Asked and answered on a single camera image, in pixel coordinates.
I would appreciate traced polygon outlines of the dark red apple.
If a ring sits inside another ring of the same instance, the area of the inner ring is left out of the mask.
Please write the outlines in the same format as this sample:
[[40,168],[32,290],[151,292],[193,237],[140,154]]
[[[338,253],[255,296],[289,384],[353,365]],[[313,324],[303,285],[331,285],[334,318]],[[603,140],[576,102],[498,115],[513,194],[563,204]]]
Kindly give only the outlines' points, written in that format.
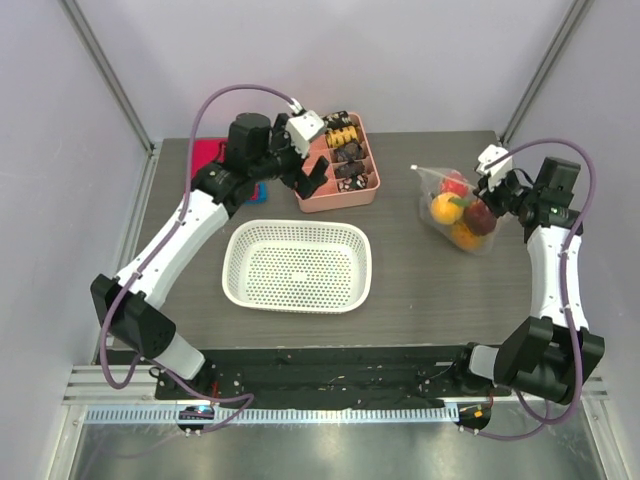
[[482,200],[476,200],[463,212],[463,220],[471,233],[486,236],[495,231],[497,218]]

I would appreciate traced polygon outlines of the bright red apple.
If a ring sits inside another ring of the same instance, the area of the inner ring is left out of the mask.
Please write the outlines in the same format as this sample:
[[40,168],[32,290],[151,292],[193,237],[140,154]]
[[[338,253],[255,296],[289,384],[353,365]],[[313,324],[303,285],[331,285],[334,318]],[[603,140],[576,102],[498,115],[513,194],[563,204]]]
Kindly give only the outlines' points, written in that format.
[[457,170],[452,170],[440,181],[439,192],[453,193],[461,198],[471,194],[473,186],[464,175]]

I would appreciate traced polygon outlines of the orange toy pineapple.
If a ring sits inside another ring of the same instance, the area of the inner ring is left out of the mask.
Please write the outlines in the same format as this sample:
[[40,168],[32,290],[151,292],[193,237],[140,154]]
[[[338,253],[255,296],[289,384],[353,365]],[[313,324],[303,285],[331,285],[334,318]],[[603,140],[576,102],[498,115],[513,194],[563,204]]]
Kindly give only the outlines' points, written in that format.
[[460,249],[469,253],[477,253],[480,251],[486,241],[484,236],[474,234],[468,226],[462,222],[453,224],[451,226],[450,234],[453,243]]

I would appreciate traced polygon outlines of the clear polka dot zip bag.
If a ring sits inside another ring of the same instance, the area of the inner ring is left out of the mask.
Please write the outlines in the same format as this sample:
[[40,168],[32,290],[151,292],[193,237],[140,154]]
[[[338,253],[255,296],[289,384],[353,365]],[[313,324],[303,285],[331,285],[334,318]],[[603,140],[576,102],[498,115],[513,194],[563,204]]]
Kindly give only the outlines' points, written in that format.
[[486,255],[500,231],[500,220],[474,193],[474,186],[458,170],[411,165],[420,180],[421,220],[458,249]]

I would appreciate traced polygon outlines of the yellow orange peach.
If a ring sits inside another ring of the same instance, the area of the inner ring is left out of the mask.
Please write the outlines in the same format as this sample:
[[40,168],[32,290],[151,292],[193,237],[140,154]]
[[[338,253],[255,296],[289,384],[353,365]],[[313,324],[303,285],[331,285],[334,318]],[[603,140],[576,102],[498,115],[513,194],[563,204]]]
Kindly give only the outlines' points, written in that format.
[[440,225],[452,225],[462,216],[465,200],[453,193],[436,196],[429,207],[433,220]]

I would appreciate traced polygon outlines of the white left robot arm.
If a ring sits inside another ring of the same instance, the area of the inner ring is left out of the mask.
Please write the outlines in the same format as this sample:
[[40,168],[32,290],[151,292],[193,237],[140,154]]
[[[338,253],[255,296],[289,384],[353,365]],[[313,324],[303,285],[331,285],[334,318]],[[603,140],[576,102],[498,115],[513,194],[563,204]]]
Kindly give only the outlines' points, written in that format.
[[328,161],[317,161],[309,173],[303,170],[313,141],[325,130],[313,111],[281,114],[274,121],[262,114],[238,115],[222,159],[188,177],[183,199],[150,243],[114,277],[93,281],[101,334],[179,376],[178,386],[190,398],[205,397],[213,375],[204,368],[204,355],[160,309],[195,254],[253,196],[258,183],[279,179],[306,199],[326,182]]

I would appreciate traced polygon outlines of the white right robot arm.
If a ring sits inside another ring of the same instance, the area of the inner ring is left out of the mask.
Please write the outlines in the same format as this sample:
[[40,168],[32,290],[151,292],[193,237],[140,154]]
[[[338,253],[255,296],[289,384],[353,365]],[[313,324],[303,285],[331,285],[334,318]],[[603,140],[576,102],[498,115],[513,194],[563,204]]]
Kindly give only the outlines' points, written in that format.
[[421,180],[421,215],[459,249],[481,252],[499,219],[511,215],[523,228],[531,261],[529,315],[498,346],[469,344],[446,377],[465,395],[505,387],[574,403],[605,351],[603,338],[589,331],[580,297],[584,214],[570,206],[579,165],[548,157],[530,178],[491,146],[479,159],[477,184],[452,169],[412,169]]

